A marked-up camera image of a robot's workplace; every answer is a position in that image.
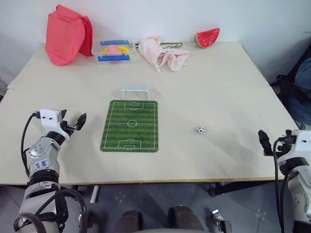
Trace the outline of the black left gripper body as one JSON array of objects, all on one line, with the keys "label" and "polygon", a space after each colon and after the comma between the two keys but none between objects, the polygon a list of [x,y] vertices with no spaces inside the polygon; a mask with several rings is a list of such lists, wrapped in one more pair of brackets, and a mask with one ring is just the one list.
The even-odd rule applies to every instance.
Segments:
[{"label": "black left gripper body", "polygon": [[74,125],[68,124],[68,122],[65,120],[63,120],[60,123],[60,128],[61,128],[61,134],[62,135],[68,135],[68,136],[71,136],[73,134],[74,130],[76,130]]}]

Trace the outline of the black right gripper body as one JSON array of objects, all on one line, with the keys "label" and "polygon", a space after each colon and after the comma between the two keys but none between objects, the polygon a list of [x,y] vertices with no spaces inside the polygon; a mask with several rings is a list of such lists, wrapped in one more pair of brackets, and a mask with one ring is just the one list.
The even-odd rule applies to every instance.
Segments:
[{"label": "black right gripper body", "polygon": [[275,150],[276,157],[281,157],[285,154],[287,154],[291,150],[292,146],[291,144],[278,144],[277,142],[274,143],[272,146],[271,151],[268,153],[268,156],[273,156],[273,151]]}]

